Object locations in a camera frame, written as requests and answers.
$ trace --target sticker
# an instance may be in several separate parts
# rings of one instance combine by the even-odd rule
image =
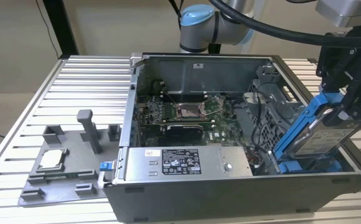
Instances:
[[[161,173],[164,175],[200,174],[197,149],[163,149]]]
[[[144,156],[160,156],[160,150],[157,150],[157,149],[145,149]]]
[[[192,64],[192,68],[193,69],[203,69],[203,64],[201,63]]]
[[[352,129],[318,130],[295,155],[326,153]]]

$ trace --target aluminum extrusion table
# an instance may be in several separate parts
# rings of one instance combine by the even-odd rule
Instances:
[[[284,59],[312,95],[320,78],[306,59]],[[106,199],[21,208],[17,198],[42,143],[45,125],[80,130],[76,113],[92,109],[97,128],[120,124],[129,83],[129,58],[72,56],[58,60],[0,144],[0,223],[116,223]],[[361,131],[351,138],[361,149]],[[361,192],[344,194],[310,214],[273,215],[171,223],[361,224]]]

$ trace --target wall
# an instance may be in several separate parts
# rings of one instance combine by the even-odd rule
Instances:
[[[320,34],[342,32],[314,10],[315,2],[291,4],[284,0],[264,0],[259,21],[292,31]],[[280,55],[283,58],[318,58],[319,47],[280,40],[255,33],[249,49],[241,53]]]
[[[34,91],[54,63],[34,1],[0,0],[0,92]]]
[[[184,0],[183,9],[205,3]],[[167,0],[65,0],[64,5],[81,53],[128,56],[131,52],[179,51],[176,14]],[[221,49],[240,52],[240,46]]]
[[[41,0],[38,3],[48,20]],[[207,0],[184,0],[183,8],[197,3]],[[260,20],[273,26],[318,34],[339,30],[315,13],[314,3],[264,3]],[[176,15],[167,0],[64,0],[64,5],[81,54],[128,56],[133,51],[177,51]],[[306,58],[315,57],[318,50],[255,34],[243,53]],[[240,46],[221,46],[221,53],[239,52]],[[0,92],[34,91],[54,62],[34,1],[0,0]]]

